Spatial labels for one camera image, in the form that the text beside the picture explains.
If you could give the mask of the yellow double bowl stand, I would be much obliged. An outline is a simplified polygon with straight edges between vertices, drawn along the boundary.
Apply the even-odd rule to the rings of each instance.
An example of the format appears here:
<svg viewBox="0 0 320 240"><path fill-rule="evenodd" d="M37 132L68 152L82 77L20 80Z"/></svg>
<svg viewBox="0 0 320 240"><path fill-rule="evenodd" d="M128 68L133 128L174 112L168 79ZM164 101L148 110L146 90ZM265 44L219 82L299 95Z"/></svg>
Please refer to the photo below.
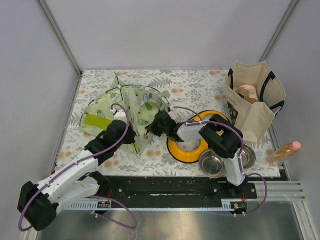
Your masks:
<svg viewBox="0 0 320 240"><path fill-rule="evenodd" d="M202 119L204 119L205 116L209 116L209 115L219 115L230 123L230 121L224 114L215 110L203 110L198 114ZM199 121L200 118L197 115L195 115L188 120ZM166 145L167 145L168 152L171 154L171 156L174 159L185 164L193 164L199 161L200 156L203 152L210 149L205 140L199 139L199 141L200 141L199 146L193 151L186 151L185 149L181 149L178 146L178 143L171 140L170 138L167 138Z"/></svg>

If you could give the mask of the steel pet bowl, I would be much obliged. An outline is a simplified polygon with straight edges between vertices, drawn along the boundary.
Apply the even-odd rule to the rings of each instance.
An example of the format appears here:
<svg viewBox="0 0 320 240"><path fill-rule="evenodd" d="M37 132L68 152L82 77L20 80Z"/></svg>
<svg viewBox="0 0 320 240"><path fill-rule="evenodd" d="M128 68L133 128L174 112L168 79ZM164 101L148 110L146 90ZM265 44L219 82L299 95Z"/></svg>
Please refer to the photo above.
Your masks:
<svg viewBox="0 0 320 240"><path fill-rule="evenodd" d="M212 149L204 151L198 163L201 171L209 178L221 178L227 173L224 159L218 156Z"/></svg>
<svg viewBox="0 0 320 240"><path fill-rule="evenodd" d="M241 161L244 169L251 168L256 162L256 154L254 150L247 144L244 144L244 147L241 151Z"/></svg>

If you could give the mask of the avocado print cushion mat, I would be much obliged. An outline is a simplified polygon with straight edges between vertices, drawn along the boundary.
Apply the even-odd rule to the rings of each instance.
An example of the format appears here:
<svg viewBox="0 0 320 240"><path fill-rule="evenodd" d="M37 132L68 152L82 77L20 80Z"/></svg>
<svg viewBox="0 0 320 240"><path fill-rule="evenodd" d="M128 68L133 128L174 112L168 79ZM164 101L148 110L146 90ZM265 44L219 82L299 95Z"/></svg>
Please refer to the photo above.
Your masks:
<svg viewBox="0 0 320 240"><path fill-rule="evenodd" d="M147 132L146 127L154 121L159 110L160 108L153 101L147 101L141 105L136 115L137 130L140 136Z"/></svg>

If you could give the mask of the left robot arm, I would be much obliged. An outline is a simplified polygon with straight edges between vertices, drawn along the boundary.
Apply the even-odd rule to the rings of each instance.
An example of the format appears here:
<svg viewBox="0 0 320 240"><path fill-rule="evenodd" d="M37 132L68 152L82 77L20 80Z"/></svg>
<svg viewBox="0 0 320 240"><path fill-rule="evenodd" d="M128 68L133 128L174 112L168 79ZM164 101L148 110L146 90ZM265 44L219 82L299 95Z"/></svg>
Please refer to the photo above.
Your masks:
<svg viewBox="0 0 320 240"><path fill-rule="evenodd" d="M17 205L21 214L18 229L29 230L22 225L23 220L27 220L30 227L41 231L72 204L93 195L106 196L108 180L95 168L111 158L121 145L134 141L135 132L130 122L113 120L72 162L37 183L26 182L21 187Z"/></svg>

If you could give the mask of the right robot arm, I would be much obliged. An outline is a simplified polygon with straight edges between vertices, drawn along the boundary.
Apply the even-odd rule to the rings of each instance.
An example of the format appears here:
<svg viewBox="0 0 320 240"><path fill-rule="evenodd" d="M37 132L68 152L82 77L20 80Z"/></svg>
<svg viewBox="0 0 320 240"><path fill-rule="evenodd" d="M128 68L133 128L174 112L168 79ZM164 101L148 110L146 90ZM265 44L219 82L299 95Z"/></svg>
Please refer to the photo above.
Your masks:
<svg viewBox="0 0 320 240"><path fill-rule="evenodd" d="M208 158L218 158L227 174L228 194L239 198L245 193L248 178L241 160L243 134L222 113L204 110L185 122L176 122L161 110L145 128L158 137L165 134L168 152L181 163L203 167Z"/></svg>

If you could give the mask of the green avocado pet tent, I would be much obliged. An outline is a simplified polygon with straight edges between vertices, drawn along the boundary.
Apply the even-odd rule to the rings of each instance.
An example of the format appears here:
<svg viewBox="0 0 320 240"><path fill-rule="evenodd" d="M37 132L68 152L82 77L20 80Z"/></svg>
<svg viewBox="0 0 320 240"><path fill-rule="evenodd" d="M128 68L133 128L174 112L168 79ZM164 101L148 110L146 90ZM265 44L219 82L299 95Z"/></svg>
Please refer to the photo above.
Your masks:
<svg viewBox="0 0 320 240"><path fill-rule="evenodd" d="M170 103L159 90L146 85L128 84L117 76L114 78L110 89L96 97L84 109L79 130L92 136L97 136L106 130L113 121L111 108L122 108L126 112L130 127L135 131L135 143L124 144L120 148L130 154L139 156L151 142L153 134L148 132L140 135L137 128L137 113L143 103L155 102L159 111L170 111Z"/></svg>

